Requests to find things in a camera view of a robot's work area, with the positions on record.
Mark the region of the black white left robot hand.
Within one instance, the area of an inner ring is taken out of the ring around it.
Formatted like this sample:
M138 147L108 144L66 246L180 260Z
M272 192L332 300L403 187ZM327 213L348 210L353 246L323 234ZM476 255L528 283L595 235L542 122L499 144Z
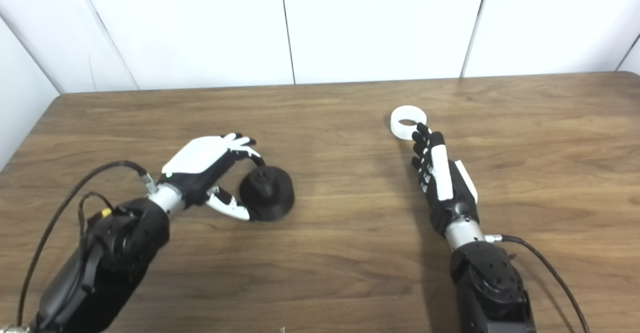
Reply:
M257 167L265 165L254 144L254 139L237 133L190 140L162 167L157 189L148 194L148 199L170 217L192 206L207 205L240 221L258 221L254 208L217 184L240 160L250 159Z

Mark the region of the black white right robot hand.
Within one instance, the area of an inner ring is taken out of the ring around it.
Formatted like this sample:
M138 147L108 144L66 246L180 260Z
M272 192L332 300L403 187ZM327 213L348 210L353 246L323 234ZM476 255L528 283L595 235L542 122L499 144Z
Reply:
M418 185L429 207L429 221L441 237L455 221L479 222L477 191L461 160L451 160L444 135L418 123L412 134Z

